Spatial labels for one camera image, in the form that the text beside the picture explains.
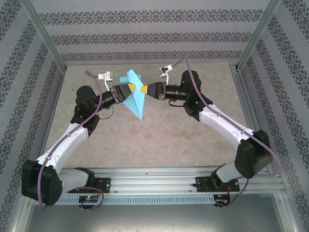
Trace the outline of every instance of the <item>black base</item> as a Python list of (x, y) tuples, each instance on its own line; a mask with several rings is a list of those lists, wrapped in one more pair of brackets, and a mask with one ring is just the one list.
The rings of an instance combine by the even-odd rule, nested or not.
[(193, 186), (196, 187), (197, 192), (227, 192), (228, 187), (230, 187), (230, 192), (239, 192), (240, 190), (237, 179), (223, 183), (218, 188), (213, 185), (210, 176), (198, 176), (195, 180), (196, 184), (193, 184)]
[[(111, 179), (110, 178), (95, 178), (92, 187), (100, 189), (103, 193), (110, 193)], [(92, 189), (71, 190), (68, 193), (98, 193)]]

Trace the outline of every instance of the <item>blue folded paper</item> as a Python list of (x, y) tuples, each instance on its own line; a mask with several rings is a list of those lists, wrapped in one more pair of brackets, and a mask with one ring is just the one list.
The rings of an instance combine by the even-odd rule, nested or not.
[(144, 103), (145, 103), (145, 94), (140, 90), (144, 86), (143, 83), (141, 82), (141, 75), (135, 74), (135, 72), (132, 69), (128, 71), (126, 74), (127, 76), (120, 77), (120, 84), (135, 84), (136, 89), (123, 102), (123, 104), (125, 104), (125, 106), (142, 121)]

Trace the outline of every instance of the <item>patterned wallpaper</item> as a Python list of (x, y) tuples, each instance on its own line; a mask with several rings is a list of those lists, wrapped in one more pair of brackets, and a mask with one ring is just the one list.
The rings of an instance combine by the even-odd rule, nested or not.
[(308, 5), (283, 0), (242, 70), (259, 126), (280, 155), (301, 231), (309, 231)]
[(43, 1), (33, 4), (67, 65), (236, 64), (269, 0)]
[(17, 0), (0, 0), (0, 232), (21, 196), (21, 169), (36, 159), (62, 74)]

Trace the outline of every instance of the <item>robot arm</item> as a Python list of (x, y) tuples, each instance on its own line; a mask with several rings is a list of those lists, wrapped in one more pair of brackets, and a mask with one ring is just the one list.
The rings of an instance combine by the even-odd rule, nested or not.
[[(160, 72), (168, 72), (170, 69), (167, 67), (160, 68)], [(198, 78), (197, 72), (192, 71), (192, 74), (200, 92), (201, 80)], [(221, 112), (211, 100), (201, 94), (208, 106), (218, 113), (218, 115), (214, 114), (214, 112), (205, 106), (197, 95), (189, 71), (183, 73), (180, 86), (167, 85), (165, 82), (156, 82), (144, 86), (141, 91), (157, 100), (168, 99), (172, 101), (184, 101), (183, 107), (189, 116), (214, 128), (237, 150), (234, 162), (221, 166), (211, 174), (211, 182), (216, 188), (219, 188), (219, 186), (224, 185), (235, 178), (252, 178), (272, 162), (272, 155), (252, 138), (245, 135), (244, 132), (253, 135), (253, 137), (270, 147), (267, 134), (262, 130), (255, 132), (237, 123)], [(220, 115), (227, 117), (237, 126), (242, 128), (243, 131), (239, 131)]]
[[(111, 87), (109, 91), (102, 93), (100, 110), (123, 102), (134, 89), (135, 85), (133, 84)], [(99, 96), (94, 94), (90, 86), (82, 86), (76, 92), (75, 102), (76, 106), (74, 109), (74, 116), (70, 121), (71, 124), (58, 141), (93, 114), (98, 107)], [(48, 162), (42, 173), (41, 181), (42, 202), (44, 204), (49, 206), (55, 204), (62, 192), (67, 192), (77, 187), (92, 187), (94, 183), (94, 173), (92, 171), (84, 168), (77, 168), (74, 172), (68, 174), (60, 174), (60, 171), (75, 149), (92, 134), (98, 122), (99, 117), (95, 115), (60, 143), (48, 158)], [(22, 169), (22, 194), (24, 196), (35, 200), (38, 199), (37, 183), (39, 170), (54, 146), (35, 161), (27, 160), (24, 163)]]

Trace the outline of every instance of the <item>beige floor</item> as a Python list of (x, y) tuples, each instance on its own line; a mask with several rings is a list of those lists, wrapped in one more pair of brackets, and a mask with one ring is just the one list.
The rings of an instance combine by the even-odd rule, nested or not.
[[(90, 85), (96, 93), (93, 74), (113, 70), (114, 81), (133, 69), (142, 75), (143, 83), (165, 81), (158, 74), (158, 64), (69, 66), (56, 107), (46, 150), (62, 135), (73, 116), (75, 93), (82, 85)], [(180, 64), (170, 72), (172, 84), (180, 84), (187, 70)], [(245, 125), (245, 119), (228, 63), (192, 64), (202, 81), (202, 93), (223, 112)], [(167, 101), (146, 96), (143, 121), (139, 121), (123, 104), (114, 107), (114, 115), (100, 121), (96, 130), (74, 152), (65, 167), (167, 167), (213, 166), (233, 161), (236, 151), (211, 127), (189, 117), (183, 108), (170, 107)], [(104, 110), (101, 117), (110, 115)]]

